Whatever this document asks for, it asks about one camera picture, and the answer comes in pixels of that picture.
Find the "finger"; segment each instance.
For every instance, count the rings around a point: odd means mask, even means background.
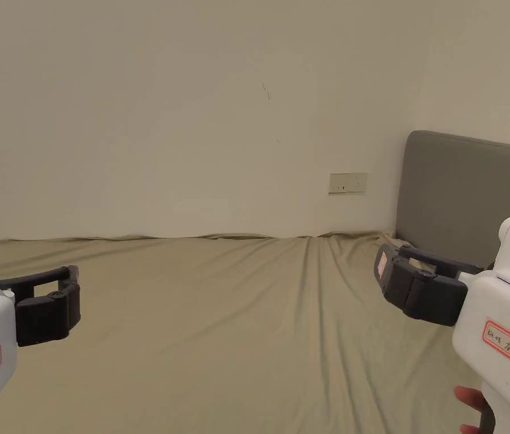
[[[454,389],[455,397],[466,405],[477,411],[481,411],[484,406],[484,395],[477,389],[457,386]]]
[[[477,427],[472,427],[471,425],[462,425],[459,427],[459,431],[461,431],[462,434],[479,434],[480,429]]]

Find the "gray upholstered headboard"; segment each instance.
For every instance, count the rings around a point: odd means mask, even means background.
[[[431,131],[407,139],[396,234],[416,247],[487,266],[510,217],[510,145]]]

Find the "bed sheet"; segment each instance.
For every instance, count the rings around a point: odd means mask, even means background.
[[[19,350],[0,433],[456,433],[479,378],[373,277],[378,234],[0,242],[81,274],[68,339]],[[42,293],[52,290],[42,288]]]

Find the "white wall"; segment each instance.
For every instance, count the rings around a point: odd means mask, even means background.
[[[438,1],[417,127],[510,143],[510,0]]]
[[[0,238],[391,228],[429,3],[0,1]]]

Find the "wall outlet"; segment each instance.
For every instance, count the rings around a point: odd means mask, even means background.
[[[329,194],[365,193],[367,173],[331,173]]]

